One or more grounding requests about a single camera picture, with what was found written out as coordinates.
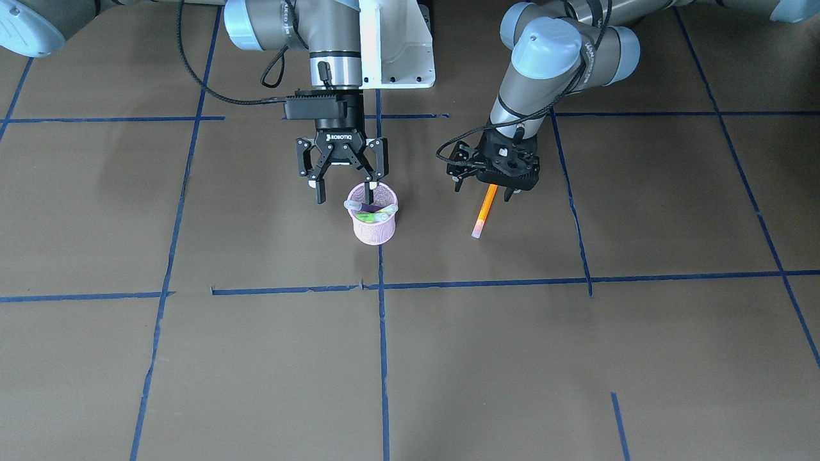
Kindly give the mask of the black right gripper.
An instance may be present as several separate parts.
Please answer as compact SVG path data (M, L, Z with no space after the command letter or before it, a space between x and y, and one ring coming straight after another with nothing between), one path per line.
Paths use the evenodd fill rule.
M364 97L357 90L299 90L287 97L287 120L313 120L313 140L295 140L299 175L315 190L317 204L326 201L324 175L331 164L354 165L363 176L363 199L374 204L375 189L389 174L388 140L366 140Z

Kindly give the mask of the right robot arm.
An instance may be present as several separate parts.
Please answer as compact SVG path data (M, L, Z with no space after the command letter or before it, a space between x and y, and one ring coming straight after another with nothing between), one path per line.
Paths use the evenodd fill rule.
M63 49L101 15L131 1L3 1L2 56L46 58ZM172 1L173 37L182 67L204 93L238 107L280 105L286 120L309 120L315 134L295 140L297 172L325 202L331 166L351 166L360 175L366 204L388 174L388 148L365 131L365 84L358 1ZM273 64L302 51L310 66L309 85L292 95L257 99L229 97L210 87L188 59L186 13L211 8L238 49L273 50Z

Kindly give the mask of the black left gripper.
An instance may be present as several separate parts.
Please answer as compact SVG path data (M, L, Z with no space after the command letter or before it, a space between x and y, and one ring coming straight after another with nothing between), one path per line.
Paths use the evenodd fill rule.
M520 190L532 190L538 183L541 163L536 135L515 144L498 131L486 131L480 139L480 156L486 163L480 181L505 187L504 202L510 202Z

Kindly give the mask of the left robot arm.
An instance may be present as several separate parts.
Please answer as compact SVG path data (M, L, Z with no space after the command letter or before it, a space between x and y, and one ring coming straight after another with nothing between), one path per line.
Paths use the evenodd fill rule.
M537 133L563 97L632 75L641 45L629 24L685 1L548 1L510 6L500 38L511 51L475 154L477 180L505 200L539 180Z

